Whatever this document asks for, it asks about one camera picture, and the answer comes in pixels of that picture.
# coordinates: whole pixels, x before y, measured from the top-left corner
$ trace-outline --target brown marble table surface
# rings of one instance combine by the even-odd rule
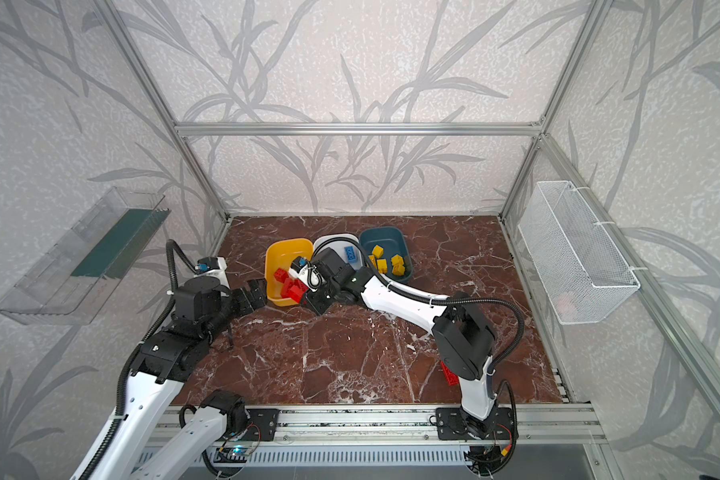
[[[433,293],[464,291],[517,303],[526,330],[497,368],[518,402],[561,402],[549,360],[530,318],[518,272],[495,216],[237,217],[221,246],[231,288],[264,277],[267,247],[279,240],[360,233],[393,225],[405,235],[414,275],[409,285]],[[509,310],[482,305],[494,326],[494,354],[514,337]],[[399,318],[335,304],[323,316],[271,303],[232,323],[234,346],[222,336],[174,404],[197,405],[214,389],[253,404],[459,403],[445,380],[432,335]]]

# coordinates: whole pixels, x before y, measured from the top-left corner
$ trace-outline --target leaf pattern wallpaper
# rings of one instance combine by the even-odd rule
[[[589,0],[116,4],[178,121],[530,122]],[[191,139],[241,214],[495,213],[529,142]]]
[[[552,135],[720,365],[720,2],[615,3]],[[558,179],[542,157],[509,218],[538,299],[514,228]],[[542,309],[628,478],[720,478],[720,423],[638,299],[592,326]]]
[[[165,239],[198,257],[222,228],[91,10],[0,1],[0,296],[112,186],[160,192],[171,214],[91,324],[0,315],[0,480],[69,477],[166,301]]]

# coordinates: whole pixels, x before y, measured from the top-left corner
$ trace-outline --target black mounting plate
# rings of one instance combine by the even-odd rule
[[[241,442],[271,442],[275,439],[277,429],[277,416],[280,411],[277,408],[246,408],[251,416],[253,425],[259,427],[262,437],[259,440],[259,432],[251,426],[242,438]]]
[[[512,409],[499,407],[495,408],[492,414],[496,439],[509,440],[509,432],[499,425],[503,425],[509,430],[512,429]],[[467,426],[461,418],[460,408],[436,408],[434,422],[438,427],[438,439],[440,440],[474,440],[474,437],[467,433]]]

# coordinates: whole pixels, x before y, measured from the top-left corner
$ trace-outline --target yellow bin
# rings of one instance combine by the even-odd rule
[[[275,280],[275,270],[282,268],[286,272],[291,267],[291,262],[298,256],[311,260],[314,245],[306,238],[292,238],[275,242],[266,249],[264,261],[264,278],[266,278],[266,297],[270,302],[278,306],[295,305],[296,302],[289,298],[282,298],[280,291],[282,283]]]

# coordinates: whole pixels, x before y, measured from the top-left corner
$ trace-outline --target robotic arm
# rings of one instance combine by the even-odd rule
[[[333,249],[325,248],[337,240],[358,248],[365,261],[360,270],[355,271]],[[195,274],[182,286],[176,280],[174,252]],[[170,301],[127,360],[118,381],[113,415],[71,480],[173,480],[200,454],[217,477],[227,478],[214,469],[206,449],[218,438],[242,438],[252,425],[240,396],[216,390],[201,403],[192,419],[182,425],[178,435],[147,464],[132,472],[160,416],[208,353],[213,340],[233,318],[266,304],[264,280],[251,280],[249,290],[230,290],[223,258],[204,258],[194,265],[172,240],[166,244],[166,254]],[[435,295],[393,282],[367,258],[353,239],[334,237],[316,248],[311,262],[301,257],[294,260],[292,274],[308,285],[300,305],[317,315],[325,313],[334,302],[361,305],[391,313],[431,332],[443,363],[459,376],[462,433],[471,438],[488,438],[496,428],[494,412],[498,408],[491,376],[495,365],[522,338],[522,312],[513,303],[500,299],[470,298],[466,293]],[[496,336],[477,307],[480,302],[506,306],[518,319],[514,340],[496,357],[492,353]],[[171,320],[158,331],[169,314]]]

